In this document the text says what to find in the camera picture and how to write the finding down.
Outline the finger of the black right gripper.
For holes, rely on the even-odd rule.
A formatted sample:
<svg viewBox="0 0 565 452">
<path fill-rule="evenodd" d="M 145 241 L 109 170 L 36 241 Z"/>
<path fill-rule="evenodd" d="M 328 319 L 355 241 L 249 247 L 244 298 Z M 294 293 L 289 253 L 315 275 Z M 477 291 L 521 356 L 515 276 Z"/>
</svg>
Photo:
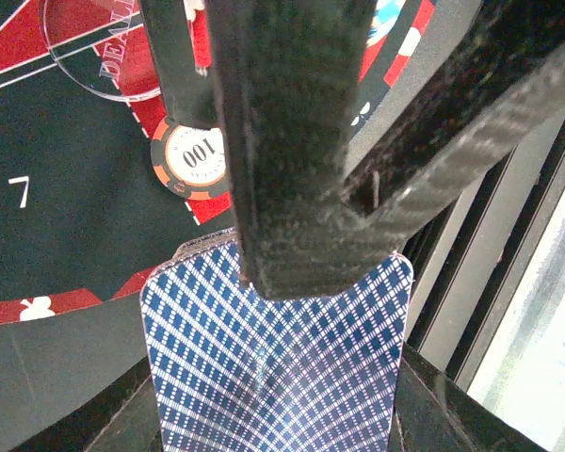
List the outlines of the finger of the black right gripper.
<svg viewBox="0 0 565 452">
<path fill-rule="evenodd" d="M 213 83 L 195 64 L 184 4 L 145 0 L 140 12 L 167 116 L 189 127 L 215 127 Z"/>
<path fill-rule="evenodd" d="M 241 280 L 332 296 L 396 247 L 342 200 L 372 1 L 206 5 Z"/>
</svg>

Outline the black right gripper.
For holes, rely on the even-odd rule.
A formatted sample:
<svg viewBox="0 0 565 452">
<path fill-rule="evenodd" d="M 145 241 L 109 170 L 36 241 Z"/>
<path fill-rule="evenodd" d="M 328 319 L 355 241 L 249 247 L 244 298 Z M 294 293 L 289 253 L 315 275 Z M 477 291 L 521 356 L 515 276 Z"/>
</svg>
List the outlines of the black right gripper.
<svg viewBox="0 0 565 452">
<path fill-rule="evenodd" d="M 565 1 L 486 1 L 347 177 L 349 245 L 397 245 L 565 106 Z"/>
</svg>

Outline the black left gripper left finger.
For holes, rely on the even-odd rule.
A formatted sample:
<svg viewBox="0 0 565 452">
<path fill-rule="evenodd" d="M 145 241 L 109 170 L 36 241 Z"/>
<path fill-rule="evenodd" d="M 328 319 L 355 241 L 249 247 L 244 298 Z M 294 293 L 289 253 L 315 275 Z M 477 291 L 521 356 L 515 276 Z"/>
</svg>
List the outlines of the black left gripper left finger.
<svg viewBox="0 0 565 452">
<path fill-rule="evenodd" d="M 83 451 L 149 376 L 148 359 L 143 358 L 89 402 L 10 451 Z"/>
</svg>

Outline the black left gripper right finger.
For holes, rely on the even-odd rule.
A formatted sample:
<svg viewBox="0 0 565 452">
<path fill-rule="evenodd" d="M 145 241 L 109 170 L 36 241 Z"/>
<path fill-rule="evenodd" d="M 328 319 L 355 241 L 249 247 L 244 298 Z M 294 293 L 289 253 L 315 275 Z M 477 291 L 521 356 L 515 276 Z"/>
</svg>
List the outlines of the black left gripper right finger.
<svg viewBox="0 0 565 452">
<path fill-rule="evenodd" d="M 409 345 L 402 349 L 388 449 L 544 451 L 468 396 Z"/>
</svg>

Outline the orange chip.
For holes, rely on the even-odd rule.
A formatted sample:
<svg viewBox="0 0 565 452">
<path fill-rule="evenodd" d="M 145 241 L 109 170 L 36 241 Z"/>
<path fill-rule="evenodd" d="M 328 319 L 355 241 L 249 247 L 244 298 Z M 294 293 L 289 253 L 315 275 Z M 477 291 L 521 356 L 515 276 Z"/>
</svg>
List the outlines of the orange chip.
<svg viewBox="0 0 565 452">
<path fill-rule="evenodd" d="M 213 200 L 229 189 L 223 135 L 217 127 L 198 129 L 166 117 L 154 131 L 151 159 L 161 184 L 185 200 Z"/>
</svg>

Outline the blue playing card deck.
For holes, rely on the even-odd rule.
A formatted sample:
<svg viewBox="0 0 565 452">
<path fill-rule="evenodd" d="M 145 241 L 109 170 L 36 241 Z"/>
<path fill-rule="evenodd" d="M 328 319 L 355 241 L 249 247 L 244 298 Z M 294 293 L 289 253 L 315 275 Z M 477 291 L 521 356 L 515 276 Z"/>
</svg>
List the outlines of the blue playing card deck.
<svg viewBox="0 0 565 452">
<path fill-rule="evenodd" d="M 234 229 L 181 245 L 140 293 L 167 451 L 383 451 L 413 269 L 274 302 L 239 281 Z"/>
</svg>

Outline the white blue chip seat six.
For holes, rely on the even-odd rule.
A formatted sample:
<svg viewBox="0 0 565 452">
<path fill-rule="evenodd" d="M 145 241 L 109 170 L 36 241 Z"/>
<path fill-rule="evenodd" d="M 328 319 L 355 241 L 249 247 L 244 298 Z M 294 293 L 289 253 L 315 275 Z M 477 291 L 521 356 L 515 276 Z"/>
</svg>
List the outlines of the white blue chip seat six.
<svg viewBox="0 0 565 452">
<path fill-rule="evenodd" d="M 378 0 L 373 19 L 368 31 L 366 48 L 370 48 L 382 41 L 392 30 L 405 0 Z"/>
</svg>

